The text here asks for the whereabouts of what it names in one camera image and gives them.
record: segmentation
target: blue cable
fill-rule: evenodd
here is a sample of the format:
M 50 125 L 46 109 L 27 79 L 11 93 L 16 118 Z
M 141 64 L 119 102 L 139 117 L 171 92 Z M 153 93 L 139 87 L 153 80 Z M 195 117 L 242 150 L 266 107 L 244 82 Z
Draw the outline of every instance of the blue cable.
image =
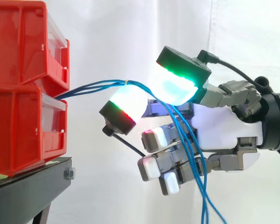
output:
M 110 82 L 114 82 L 113 84 L 109 84 L 109 85 L 101 85 L 101 86 L 94 86 L 94 87 L 89 87 L 89 86 L 92 86 L 92 85 L 96 85 L 96 84 L 100 84 L 100 83 L 110 83 Z M 65 94 L 62 94 L 58 97 L 56 97 L 57 99 L 62 99 L 62 98 L 68 98 L 68 97 L 72 97 L 72 96 L 78 96 L 78 95 L 84 95 L 84 94 L 89 94 L 89 93 L 94 93 L 94 92 L 98 92 L 98 91 L 102 91 L 102 90 L 105 90 L 105 89 L 108 89 L 110 87 L 115 87 L 115 86 L 123 86 L 125 85 L 125 81 L 124 80 L 119 80 L 119 79 L 114 79 L 114 80 L 103 80 L 103 81 L 99 81 L 99 82 L 95 82 L 95 83 L 91 83 L 91 84 L 87 84 L 87 85 L 84 85 L 84 86 L 80 86 L 74 90 L 71 90 Z M 132 84 L 132 85 L 136 85 L 138 86 L 139 88 L 141 88 L 142 90 L 144 90 L 145 92 L 149 93 L 150 95 L 152 95 L 154 98 L 156 98 L 157 100 L 159 100 L 157 97 L 155 97 L 155 95 L 151 92 L 151 90 L 146 87 L 145 85 L 143 85 L 142 83 L 139 83 L 137 81 L 128 81 L 127 84 Z M 86 91 L 86 92 L 80 92 L 80 91 L 84 91 L 84 90 L 89 90 L 89 89 L 97 89 L 97 90 L 94 90 L 94 91 Z M 186 125 L 194 143 L 195 143 L 195 146 L 199 152 L 199 154 L 201 155 L 201 158 L 202 158 L 202 163 L 203 163 L 203 169 L 204 169 L 204 183 L 202 183 L 202 180 L 200 178 L 200 175 L 199 175 L 199 172 L 198 172 L 198 169 L 197 169 L 197 166 L 196 166 L 196 162 L 195 162 L 195 159 L 194 159 L 194 152 L 193 152 L 193 148 L 191 146 L 191 143 L 187 137 L 187 135 L 185 134 L 185 132 L 183 131 L 183 129 L 181 128 L 179 122 L 177 121 L 177 119 L 175 118 L 174 114 L 171 112 L 171 110 L 169 109 L 169 107 L 162 101 L 160 101 L 160 103 L 165 107 L 165 109 L 167 110 L 168 114 L 170 115 L 175 127 L 176 127 L 176 130 L 178 132 L 178 135 L 181 139 L 181 143 L 182 143 L 182 146 L 184 147 L 185 149 L 185 152 L 186 152 L 186 155 L 188 157 L 188 160 L 189 160 L 189 164 L 192 168 L 192 171 L 193 171 L 193 175 L 194 175 L 194 178 L 197 182 L 197 185 L 199 187 L 199 190 L 202 194 L 202 197 L 203 197 L 203 210 L 202 210 L 202 224 L 204 224 L 204 213 L 206 213 L 206 222 L 208 224 L 208 221 L 209 221 L 209 214 L 208 214 L 208 209 L 207 209 L 207 205 L 206 205 L 206 200 L 205 198 L 207 199 L 207 201 L 210 203 L 211 207 L 215 210 L 215 212 L 218 214 L 218 216 L 222 219 L 222 221 L 224 222 L 224 224 L 226 224 L 227 222 L 225 221 L 225 219 L 223 218 L 223 216 L 220 214 L 220 212 L 217 210 L 217 208 L 214 206 L 214 204 L 212 203 L 212 201 L 210 200 L 208 194 L 206 193 L 206 183 L 207 183 L 207 169 L 206 169 L 206 164 L 205 164 L 205 160 L 204 160 L 204 156 L 203 156 L 203 153 L 199 147 L 199 144 L 198 144 L 198 141 L 191 129 L 191 127 L 189 126 L 189 124 L 187 123 L 187 121 L 185 120 L 185 118 L 180 114 L 180 112 L 174 107 L 174 106 L 170 106 L 175 112 L 176 114 L 182 119 L 183 123 Z M 188 146 L 189 146 L 189 150 L 187 149 L 186 147 L 186 144 L 185 144 L 185 141 L 184 139 L 186 140 Z
M 131 83 L 131 84 L 135 84 L 136 86 L 142 88 L 144 91 L 148 92 L 148 93 L 151 94 L 154 98 L 156 98 L 157 100 L 159 100 L 157 97 L 155 97 L 155 95 L 152 94 L 152 92 L 150 91 L 150 89 L 147 88 L 145 85 L 143 85 L 143 84 L 141 84 L 141 83 L 139 83 L 139 82 L 136 82 L 136 81 L 131 81 L 130 83 Z M 201 181 L 200 175 L 199 175 L 199 173 L 198 173 L 198 169 L 197 169 L 197 166 L 196 166 L 196 162 L 195 162 L 195 161 L 192 161 L 192 159 L 194 158 L 194 152 L 193 152 L 192 146 L 191 146 L 191 144 L 190 144 L 190 142 L 189 142 L 189 139 L 187 138 L 186 134 L 184 133 L 183 129 L 180 127 L 179 122 L 176 120 L 174 114 L 170 111 L 170 109 L 167 107 L 166 104 L 164 104 L 162 101 L 160 101 L 160 102 L 161 102 L 161 104 L 165 107 L 165 109 L 167 110 L 167 112 L 169 113 L 169 115 L 170 115 L 171 119 L 173 120 L 173 122 L 174 122 L 174 124 L 175 124 L 175 127 L 176 127 L 176 129 L 177 129 L 177 131 L 178 131 L 178 133 L 179 133 L 179 137 L 180 137 L 181 142 L 182 142 L 182 145 L 183 145 L 183 147 L 184 147 L 184 149 L 185 149 L 185 151 L 186 151 L 186 154 L 187 154 L 187 157 L 188 157 L 188 160 L 189 160 L 189 164 L 190 164 L 190 166 L 191 166 L 191 168 L 192 168 L 192 172 L 193 172 L 194 178 L 195 178 L 195 180 L 196 180 L 196 182 L 197 182 L 197 185 L 198 185 L 198 187 L 199 187 L 199 189 L 200 189 L 200 192 L 201 192 L 201 194 L 202 194 L 202 196 L 203 196 L 202 224 L 204 224 L 204 213 L 205 213 L 205 211 L 206 211 L 206 223 L 208 224 L 208 223 L 209 223 L 209 214 L 208 214 L 208 209 L 207 209 L 206 200 L 205 200 L 205 198 L 206 198 L 206 195 L 205 195 L 206 187 L 202 189 L 202 181 Z M 189 148 L 190 148 L 190 151 L 191 151 L 191 156 L 189 155 L 189 153 L 188 153 L 188 151 L 187 151 L 187 148 L 186 148 L 186 145 L 185 145 L 185 143 L 184 143 L 183 138 L 186 139 L 186 141 L 187 141 L 187 144 L 188 144 L 188 146 L 189 146 Z
M 199 152 L 200 156 L 201 156 L 201 160 L 202 160 L 202 166 L 203 166 L 203 172 L 204 172 L 204 181 L 203 181 L 203 188 L 204 188 L 204 191 L 206 192 L 206 184 L 207 184 L 207 167 L 206 167 L 206 163 L 205 163 L 205 157 L 202 153 L 202 150 L 201 148 L 199 147 L 199 144 L 198 144 L 198 141 L 196 139 L 196 136 L 194 135 L 193 133 L 193 130 L 192 128 L 190 127 L 190 125 L 188 124 L 188 122 L 186 121 L 186 119 L 181 115 L 181 113 L 177 110 L 176 107 L 172 106 L 171 108 L 173 108 L 173 110 L 175 111 L 175 113 L 182 119 L 182 121 L 184 122 L 184 124 L 186 125 L 187 127 L 187 130 L 188 132 L 190 133 L 194 143 L 195 143 L 195 146 L 197 148 L 197 151 Z M 204 213 L 205 213 L 205 204 L 203 204 L 203 207 L 202 207 L 202 216 L 201 216 L 201 223 L 204 223 Z

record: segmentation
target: white fabric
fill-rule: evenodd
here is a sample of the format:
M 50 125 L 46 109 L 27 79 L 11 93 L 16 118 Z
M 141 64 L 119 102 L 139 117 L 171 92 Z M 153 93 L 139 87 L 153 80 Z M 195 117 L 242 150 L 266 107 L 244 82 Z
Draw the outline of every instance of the white fabric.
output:
M 70 41 L 72 89 L 103 79 L 146 84 L 165 45 L 190 56 L 207 48 L 211 0 L 45 2 Z M 72 156 L 77 175 L 53 201 L 48 224 L 194 222 L 194 183 L 174 196 L 163 196 L 158 180 L 142 181 L 139 155 L 102 133 L 105 121 L 98 112 L 116 90 L 67 99 L 65 156 Z M 168 117 L 142 119 L 124 138 L 146 153 L 141 132 L 169 122 Z
M 208 48 L 251 77 L 267 76 L 280 92 L 280 0 L 45 0 L 70 40 L 70 85 L 102 79 L 147 82 L 164 45 L 189 56 Z M 241 77 L 212 66 L 210 83 Z M 68 152 L 76 179 L 51 206 L 48 224 L 199 223 L 200 192 L 193 184 L 163 196 L 157 180 L 143 182 L 138 155 L 101 128 L 100 108 L 115 89 L 69 98 Z M 127 140 L 168 118 L 141 120 Z M 212 171 L 208 193 L 231 224 L 280 223 L 280 156 L 260 151 L 247 171 Z M 211 211 L 211 223 L 221 221 Z
M 213 0 L 209 51 L 251 78 L 266 76 L 280 92 L 280 0 Z M 221 65 L 211 68 L 212 84 L 242 79 Z M 211 172 L 208 177 L 208 194 L 228 223 L 280 223 L 280 155 L 259 153 L 246 171 Z M 211 213 L 211 223 L 220 224 Z

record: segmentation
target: white fingertip pad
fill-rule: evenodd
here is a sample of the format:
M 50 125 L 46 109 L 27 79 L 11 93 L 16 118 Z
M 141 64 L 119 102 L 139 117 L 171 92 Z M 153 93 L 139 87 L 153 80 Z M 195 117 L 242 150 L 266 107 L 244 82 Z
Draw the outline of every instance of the white fingertip pad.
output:
M 148 180 L 157 179 L 161 176 L 158 163 L 153 156 L 143 159 L 143 167 L 145 169 Z
M 175 173 L 165 173 L 164 181 L 169 195 L 177 194 L 179 192 L 179 185 Z
M 164 130 L 161 127 L 153 128 L 151 129 L 151 131 L 155 135 L 155 139 L 159 149 L 162 149 L 168 145 Z
M 252 166 L 260 157 L 260 153 L 245 153 L 243 154 L 244 170 Z

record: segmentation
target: robotic hand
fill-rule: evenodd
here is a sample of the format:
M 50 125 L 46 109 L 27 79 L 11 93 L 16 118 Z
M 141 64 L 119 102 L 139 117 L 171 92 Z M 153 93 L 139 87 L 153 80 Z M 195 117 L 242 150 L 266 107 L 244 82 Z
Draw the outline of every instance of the robotic hand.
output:
M 230 81 L 219 87 L 208 84 L 199 101 L 191 99 L 195 104 L 187 102 L 177 107 L 195 130 L 200 148 L 213 153 L 205 159 L 207 173 L 245 170 L 259 158 L 257 148 L 280 149 L 280 94 L 273 93 L 266 78 L 258 78 L 258 83 L 268 88 L 258 89 L 248 81 Z M 161 104 L 149 100 L 143 117 L 163 115 L 167 112 Z M 180 124 L 188 134 L 185 125 Z M 190 136 L 189 139 L 197 155 Z M 173 124 L 144 131 L 142 142 L 150 153 L 138 161 L 142 179 L 158 178 L 163 195 L 176 194 L 182 184 L 194 180 Z M 195 161 L 203 176 L 202 158 L 195 157 Z
M 257 149 L 276 150 L 280 153 L 280 94 L 273 92 L 265 77 L 258 77 L 254 81 L 234 66 L 203 50 L 197 58 L 190 58 L 165 47 L 157 63 L 165 71 L 155 82 L 159 85 L 157 90 L 161 92 L 154 92 L 135 81 L 125 81 L 128 85 L 124 88 L 128 89 L 129 84 L 136 85 L 160 101 L 149 100 L 147 104 L 145 98 L 144 109 L 146 104 L 147 108 L 143 114 L 144 110 L 136 110 L 130 105 L 126 107 L 123 97 L 115 97 L 100 111 L 106 120 L 104 133 L 116 137 L 143 156 L 138 161 L 138 167 L 144 181 L 158 178 L 164 195 L 176 194 L 182 184 L 197 179 L 197 170 L 200 176 L 212 170 L 241 171 L 249 168 L 259 158 Z M 215 87 L 207 82 L 211 74 L 207 63 L 226 66 L 245 80 L 229 81 Z M 134 102 L 134 106 L 142 104 L 136 89 L 129 91 L 127 95 L 136 99 L 131 98 L 129 101 Z M 119 106 L 118 99 L 124 102 L 122 107 Z M 144 131 L 142 142 L 150 153 L 145 156 L 115 134 L 127 135 L 136 125 L 136 116 L 129 113 L 128 109 L 136 111 L 137 116 L 140 114 L 138 118 L 142 114 L 142 117 L 164 116 L 168 115 L 163 107 L 164 103 L 178 105 L 177 110 L 192 127 L 196 138 L 193 139 L 192 133 L 189 134 L 189 126 L 182 120 L 179 121 L 179 130 L 176 130 L 174 124 L 168 124 Z M 196 156 L 195 162 L 189 163 L 188 158 L 191 157 L 183 148 L 185 144 L 181 142 L 180 129 L 187 134 L 190 148 Z M 200 149 L 213 154 L 207 159 L 198 157 Z

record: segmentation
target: red plastic drawer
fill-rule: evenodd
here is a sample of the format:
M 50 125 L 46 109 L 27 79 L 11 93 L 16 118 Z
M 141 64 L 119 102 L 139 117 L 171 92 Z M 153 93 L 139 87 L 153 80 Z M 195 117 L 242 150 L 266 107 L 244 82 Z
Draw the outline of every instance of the red plastic drawer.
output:
M 0 87 L 0 174 L 13 176 L 66 153 L 67 104 L 36 86 Z
M 69 41 L 42 1 L 0 1 L 0 85 L 37 85 L 55 97 L 69 90 Z

